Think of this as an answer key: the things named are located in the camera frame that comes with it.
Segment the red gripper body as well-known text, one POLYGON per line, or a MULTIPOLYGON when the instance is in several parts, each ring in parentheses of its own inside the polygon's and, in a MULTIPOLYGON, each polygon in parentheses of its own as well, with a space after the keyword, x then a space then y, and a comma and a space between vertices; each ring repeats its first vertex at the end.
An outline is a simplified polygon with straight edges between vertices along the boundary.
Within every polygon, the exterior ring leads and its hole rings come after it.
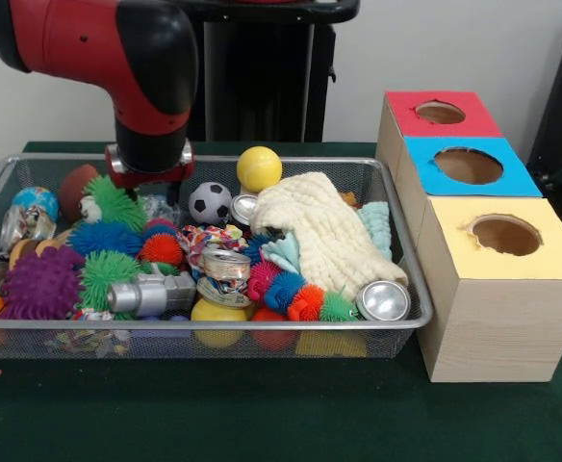
POLYGON ((178 163, 164 172, 146 173, 130 169, 120 160, 116 143, 106 146, 105 161, 109 177, 118 188, 122 189, 134 189, 150 183, 182 182, 192 176, 195 167, 194 152, 189 141, 185 142, 178 163))

